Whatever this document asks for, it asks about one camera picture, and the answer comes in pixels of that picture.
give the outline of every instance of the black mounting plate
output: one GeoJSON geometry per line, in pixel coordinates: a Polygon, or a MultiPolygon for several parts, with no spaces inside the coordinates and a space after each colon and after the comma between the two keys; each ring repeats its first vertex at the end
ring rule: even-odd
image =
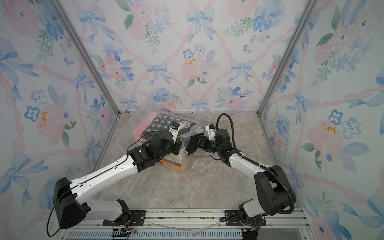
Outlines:
{"type": "MultiPolygon", "coordinates": [[[[130,212],[131,212],[131,218],[132,218],[131,226],[142,227],[144,224],[144,220],[145,220],[145,210],[130,210],[130,212]]],[[[117,226],[122,226],[122,225],[118,222],[111,222],[108,220],[104,220],[103,226],[117,227],[117,226]]]]}
{"type": "Polygon", "coordinates": [[[142,227],[145,220],[145,210],[130,210],[131,211],[131,226],[142,227]]]}
{"type": "MultiPolygon", "coordinates": [[[[245,227],[241,222],[240,222],[240,216],[238,215],[238,210],[225,210],[224,211],[224,214],[225,214],[225,218],[231,218],[231,217],[234,217],[232,219],[229,219],[229,220],[226,220],[225,221],[225,225],[227,227],[245,227]]],[[[256,223],[256,220],[254,220],[250,225],[249,227],[253,227],[256,223]]],[[[265,221],[265,218],[264,219],[261,219],[260,221],[261,223],[261,226],[266,226],[266,221],[265,221]]]]}

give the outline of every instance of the enclosure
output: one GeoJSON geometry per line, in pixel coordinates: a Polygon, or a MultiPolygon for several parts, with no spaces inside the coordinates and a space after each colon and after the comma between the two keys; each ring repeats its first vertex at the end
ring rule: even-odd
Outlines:
{"type": "MultiPolygon", "coordinates": [[[[383,1],[1,0],[0,11],[2,239],[48,239],[56,181],[124,155],[147,108],[204,126],[228,113],[237,147],[283,168],[296,211],[266,217],[259,239],[384,239],[383,1]]],[[[209,225],[255,197],[253,179],[194,156],[94,198],[209,225]]]]}

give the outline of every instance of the pink flower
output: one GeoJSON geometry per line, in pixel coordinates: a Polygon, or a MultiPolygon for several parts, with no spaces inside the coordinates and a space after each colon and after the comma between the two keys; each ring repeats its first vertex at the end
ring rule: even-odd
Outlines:
{"type": "Polygon", "coordinates": [[[318,161],[321,162],[321,169],[332,168],[336,171],[336,165],[340,165],[342,160],[337,157],[338,152],[343,147],[343,136],[340,130],[328,120],[321,120],[316,123],[313,129],[309,129],[307,136],[313,143],[314,149],[321,152],[318,161]]]}
{"type": "Polygon", "coordinates": [[[12,27],[25,37],[37,38],[39,34],[39,19],[35,8],[25,0],[1,0],[4,15],[12,27]]]}
{"type": "Polygon", "coordinates": [[[65,106],[59,108],[56,104],[48,104],[40,111],[37,120],[37,130],[41,136],[48,138],[50,145],[57,145],[61,134],[65,132],[65,124],[71,126],[73,116],[65,106]]]}
{"type": "Polygon", "coordinates": [[[279,66],[279,64],[277,64],[277,63],[272,63],[272,67],[269,67],[268,68],[268,70],[276,70],[277,69],[277,67],[279,66]]]}
{"type": "Polygon", "coordinates": [[[331,55],[332,48],[329,44],[323,44],[317,49],[316,53],[314,54],[314,62],[319,65],[323,62],[327,61],[329,56],[331,55]]]}
{"type": "Polygon", "coordinates": [[[107,107],[101,107],[99,111],[99,119],[100,123],[107,123],[109,117],[111,116],[111,111],[107,107]]]}
{"type": "Polygon", "coordinates": [[[335,240],[335,237],[331,229],[319,217],[314,217],[312,219],[311,229],[316,237],[316,240],[335,240]]]}
{"type": "Polygon", "coordinates": [[[107,70],[106,68],[105,68],[105,63],[98,63],[98,69],[99,70],[102,70],[102,69],[104,69],[104,70],[107,70]]]}
{"type": "Polygon", "coordinates": [[[225,101],[225,106],[227,108],[238,109],[243,106],[243,100],[240,97],[229,97],[225,101]]]}
{"type": "Polygon", "coordinates": [[[273,133],[273,137],[275,138],[277,148],[280,150],[283,147],[283,137],[277,131],[273,133]]]}
{"type": "Polygon", "coordinates": [[[135,14],[135,22],[151,22],[152,10],[147,0],[141,0],[141,3],[135,1],[135,5],[131,7],[131,10],[135,14]]]}
{"type": "Polygon", "coordinates": [[[196,79],[197,77],[201,78],[201,81],[204,78],[208,78],[209,70],[205,66],[205,61],[201,58],[189,58],[183,62],[181,65],[183,71],[181,77],[183,79],[196,79]]]}
{"type": "Polygon", "coordinates": [[[116,68],[119,65],[119,63],[120,63],[119,61],[115,60],[115,56],[114,55],[111,55],[110,57],[108,57],[108,55],[105,55],[104,58],[105,58],[105,61],[104,61],[105,64],[109,65],[109,66],[111,66],[113,68],[116,68]]]}
{"type": "Polygon", "coordinates": [[[169,110],[171,110],[171,109],[176,109],[176,104],[172,101],[167,101],[165,103],[159,104],[159,108],[169,112],[169,110]]]}
{"type": "Polygon", "coordinates": [[[228,1],[227,2],[227,11],[229,15],[233,16],[236,20],[240,20],[245,16],[248,16],[258,6],[259,1],[251,0],[251,1],[228,1]]]}
{"type": "Polygon", "coordinates": [[[137,40],[143,40],[147,35],[147,29],[141,22],[135,22],[131,25],[131,35],[137,40]]]}
{"type": "Polygon", "coordinates": [[[111,68],[109,73],[108,73],[108,78],[109,79],[116,79],[118,81],[121,81],[122,73],[123,73],[123,71],[121,69],[119,69],[119,68],[111,68]]]}

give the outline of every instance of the floral wallpaper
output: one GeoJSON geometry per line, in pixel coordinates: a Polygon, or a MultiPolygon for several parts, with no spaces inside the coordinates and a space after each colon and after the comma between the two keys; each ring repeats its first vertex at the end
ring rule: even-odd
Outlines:
{"type": "Polygon", "coordinates": [[[56,181],[93,170],[114,113],[46,1],[0,12],[0,239],[48,239],[56,181]]]}
{"type": "Polygon", "coordinates": [[[384,239],[383,11],[320,0],[263,112],[317,240],[384,239]]]}
{"type": "Polygon", "coordinates": [[[122,112],[256,111],[307,0],[61,3],[122,112]]]}

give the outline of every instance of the plastic bag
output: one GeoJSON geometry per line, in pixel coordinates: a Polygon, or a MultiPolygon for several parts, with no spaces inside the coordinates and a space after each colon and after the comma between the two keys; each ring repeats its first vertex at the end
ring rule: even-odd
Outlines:
{"type": "Polygon", "coordinates": [[[205,132],[205,125],[200,124],[191,119],[182,118],[171,115],[169,112],[152,108],[149,104],[134,113],[129,113],[129,120],[123,124],[120,131],[124,131],[123,137],[117,139],[120,151],[126,152],[129,145],[138,141],[133,147],[142,145],[143,142],[151,140],[156,131],[162,129],[167,130],[172,121],[183,124],[183,128],[179,130],[179,137],[182,137],[182,146],[178,155],[169,154],[164,159],[157,162],[176,172],[185,172],[189,168],[196,168],[197,161],[189,156],[185,148],[189,143],[188,136],[191,132],[205,132]]]}

